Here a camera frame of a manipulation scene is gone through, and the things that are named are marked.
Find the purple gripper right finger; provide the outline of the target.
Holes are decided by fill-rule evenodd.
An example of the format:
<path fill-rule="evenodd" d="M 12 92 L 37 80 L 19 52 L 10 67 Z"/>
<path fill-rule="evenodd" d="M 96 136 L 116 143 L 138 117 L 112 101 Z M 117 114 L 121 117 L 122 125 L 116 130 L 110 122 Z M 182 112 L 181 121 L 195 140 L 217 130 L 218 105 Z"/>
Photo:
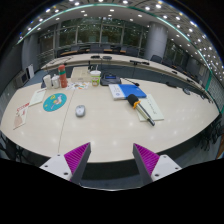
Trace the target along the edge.
<path fill-rule="evenodd" d="M 133 155 L 144 185 L 181 170 L 168 155 L 159 156 L 136 143 L 133 144 Z"/>

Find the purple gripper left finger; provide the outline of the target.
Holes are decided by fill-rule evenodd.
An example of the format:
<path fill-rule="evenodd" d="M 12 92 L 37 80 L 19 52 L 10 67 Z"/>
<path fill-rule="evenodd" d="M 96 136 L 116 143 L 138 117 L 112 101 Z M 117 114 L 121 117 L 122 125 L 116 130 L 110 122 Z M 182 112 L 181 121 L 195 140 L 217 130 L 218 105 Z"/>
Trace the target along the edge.
<path fill-rule="evenodd" d="M 90 153 L 91 145 L 86 143 L 66 154 L 57 154 L 50 158 L 41 169 L 79 185 Z"/>

